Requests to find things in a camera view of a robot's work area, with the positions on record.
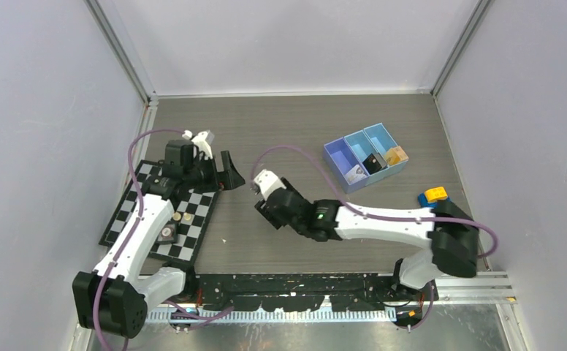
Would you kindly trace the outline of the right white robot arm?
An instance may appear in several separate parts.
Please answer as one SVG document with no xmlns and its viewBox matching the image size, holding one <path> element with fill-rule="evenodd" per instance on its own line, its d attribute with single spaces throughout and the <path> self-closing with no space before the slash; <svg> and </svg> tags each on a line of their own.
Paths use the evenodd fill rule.
<svg viewBox="0 0 567 351">
<path fill-rule="evenodd" d="M 264 170 L 253 180 L 262 199 L 256 210 L 276 229 L 288 226 L 325 242 L 356 239 L 391 241 L 420 250 L 395 263 L 389 286 L 393 298 L 409 300 L 443 274 L 477 275 L 479 231 L 454 203 L 400 210 L 346 205 L 339 200 L 306 200 L 285 178 Z"/>
</svg>

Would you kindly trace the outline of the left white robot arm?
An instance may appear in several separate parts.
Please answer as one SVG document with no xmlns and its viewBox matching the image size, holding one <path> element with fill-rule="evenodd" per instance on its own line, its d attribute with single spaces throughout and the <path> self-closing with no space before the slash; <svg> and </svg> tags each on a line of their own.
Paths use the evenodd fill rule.
<svg viewBox="0 0 567 351">
<path fill-rule="evenodd" d="M 131 339 L 160 303 L 192 301 L 211 203 L 244 183 L 231 154 L 214 157 L 207 141 L 171 140 L 163 159 L 142 161 L 103 235 L 107 254 L 72 282 L 79 324 Z"/>
</svg>

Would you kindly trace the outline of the orange VIP card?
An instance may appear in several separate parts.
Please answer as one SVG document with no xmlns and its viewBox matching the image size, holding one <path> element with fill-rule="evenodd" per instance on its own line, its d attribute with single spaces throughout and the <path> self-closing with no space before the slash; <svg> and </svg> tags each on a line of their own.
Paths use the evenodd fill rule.
<svg viewBox="0 0 567 351">
<path fill-rule="evenodd" d="M 408 161 L 408 155 L 401 146 L 395 146 L 390 148 L 385 153 L 384 159 L 387 162 L 387 164 L 391 167 L 401 162 Z"/>
</svg>

